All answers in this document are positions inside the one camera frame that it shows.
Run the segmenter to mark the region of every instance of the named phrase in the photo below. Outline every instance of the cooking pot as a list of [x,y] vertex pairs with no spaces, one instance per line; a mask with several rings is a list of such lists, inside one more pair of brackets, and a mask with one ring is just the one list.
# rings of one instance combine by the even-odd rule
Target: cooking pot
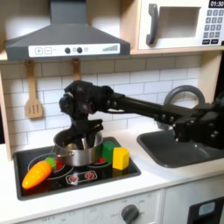
[[55,154],[57,158],[60,158],[62,164],[84,166],[91,165],[98,160],[101,155],[103,140],[101,132],[96,133],[93,147],[88,146],[88,142],[85,137],[81,139],[84,150],[78,149],[75,143],[65,145],[64,140],[66,139],[66,134],[67,130],[63,130],[53,139],[55,146],[52,153]]

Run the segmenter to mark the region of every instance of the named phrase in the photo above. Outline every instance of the stove knob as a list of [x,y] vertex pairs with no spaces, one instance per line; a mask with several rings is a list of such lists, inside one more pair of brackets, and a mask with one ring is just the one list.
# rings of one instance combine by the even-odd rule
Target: stove knob
[[122,218],[126,224],[132,223],[139,215],[139,210],[135,205],[126,206],[122,210]]

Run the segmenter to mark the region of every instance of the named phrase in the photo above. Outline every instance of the sink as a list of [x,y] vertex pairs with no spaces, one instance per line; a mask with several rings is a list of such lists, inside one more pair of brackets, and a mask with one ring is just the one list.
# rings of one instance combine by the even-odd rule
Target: sink
[[173,131],[145,133],[137,142],[159,165],[177,168],[224,158],[224,151],[196,143],[177,143]]

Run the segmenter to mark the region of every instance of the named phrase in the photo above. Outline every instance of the gray range hood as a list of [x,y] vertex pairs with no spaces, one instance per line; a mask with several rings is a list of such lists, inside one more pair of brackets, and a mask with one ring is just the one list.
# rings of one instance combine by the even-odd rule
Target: gray range hood
[[129,55],[130,43],[87,25],[86,6],[86,0],[51,0],[51,24],[8,40],[8,60]]

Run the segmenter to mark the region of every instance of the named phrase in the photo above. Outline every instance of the white countertop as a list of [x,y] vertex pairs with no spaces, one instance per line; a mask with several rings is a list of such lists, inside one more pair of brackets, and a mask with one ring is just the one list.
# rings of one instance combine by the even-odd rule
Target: white countertop
[[138,135],[139,132],[133,129],[104,134],[105,137],[115,137],[130,151],[131,158],[141,170],[140,176],[26,201],[17,198],[14,164],[7,161],[5,146],[1,145],[0,223],[28,221],[224,173],[224,159],[176,169],[159,166],[137,143]]

